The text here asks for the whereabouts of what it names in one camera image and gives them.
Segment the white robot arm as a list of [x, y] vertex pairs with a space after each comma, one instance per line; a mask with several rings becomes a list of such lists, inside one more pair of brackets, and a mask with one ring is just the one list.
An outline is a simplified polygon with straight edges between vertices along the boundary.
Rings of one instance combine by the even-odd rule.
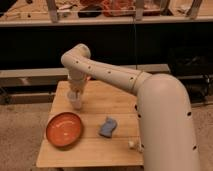
[[91, 76], [137, 97], [145, 171], [200, 171], [190, 99], [177, 78], [94, 61], [84, 44], [65, 52], [61, 63], [72, 92]]

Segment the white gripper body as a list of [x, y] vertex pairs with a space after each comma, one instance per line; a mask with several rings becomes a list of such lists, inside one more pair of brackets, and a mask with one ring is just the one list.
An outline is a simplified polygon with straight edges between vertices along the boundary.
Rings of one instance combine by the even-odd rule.
[[84, 92], [87, 80], [85, 77], [82, 79], [74, 79], [68, 77], [69, 91], [67, 97], [75, 110], [80, 110], [82, 108], [82, 96]]

